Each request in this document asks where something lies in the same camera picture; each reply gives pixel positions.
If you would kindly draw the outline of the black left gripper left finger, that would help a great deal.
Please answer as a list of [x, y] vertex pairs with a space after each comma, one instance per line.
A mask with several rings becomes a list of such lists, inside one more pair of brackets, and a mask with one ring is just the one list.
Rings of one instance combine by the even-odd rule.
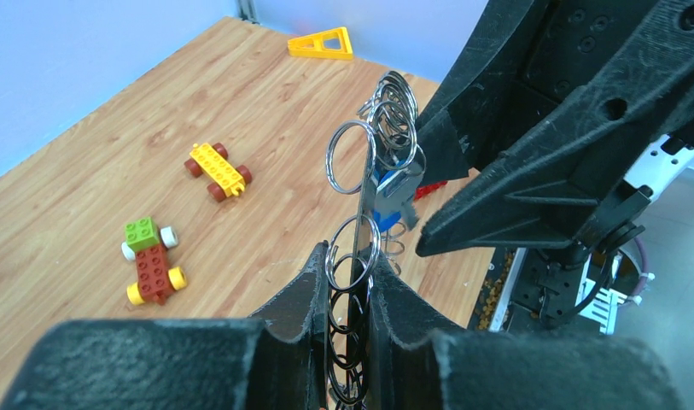
[[3, 409], [319, 409], [326, 244], [246, 318], [82, 319], [32, 348]]

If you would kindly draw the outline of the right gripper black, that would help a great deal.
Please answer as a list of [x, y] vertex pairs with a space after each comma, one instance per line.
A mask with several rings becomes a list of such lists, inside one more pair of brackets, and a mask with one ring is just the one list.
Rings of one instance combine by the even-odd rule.
[[694, 149], [694, 1], [490, 1], [417, 136], [423, 185], [478, 172], [418, 255], [594, 247], [644, 152]]

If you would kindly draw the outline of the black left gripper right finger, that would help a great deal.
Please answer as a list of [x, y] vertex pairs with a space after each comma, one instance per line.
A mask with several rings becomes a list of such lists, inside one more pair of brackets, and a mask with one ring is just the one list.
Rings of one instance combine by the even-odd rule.
[[398, 278], [372, 274], [370, 409], [681, 409], [660, 358], [632, 339], [469, 331]]

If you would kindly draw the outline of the blue key tag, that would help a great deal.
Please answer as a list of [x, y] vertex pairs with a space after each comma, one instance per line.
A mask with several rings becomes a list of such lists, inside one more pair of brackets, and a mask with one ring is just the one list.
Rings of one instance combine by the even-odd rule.
[[422, 174], [402, 169], [390, 171], [380, 181], [374, 205], [374, 219], [379, 232], [388, 231], [400, 221], [406, 225], [407, 231], [415, 228], [419, 217], [413, 202], [422, 179]]

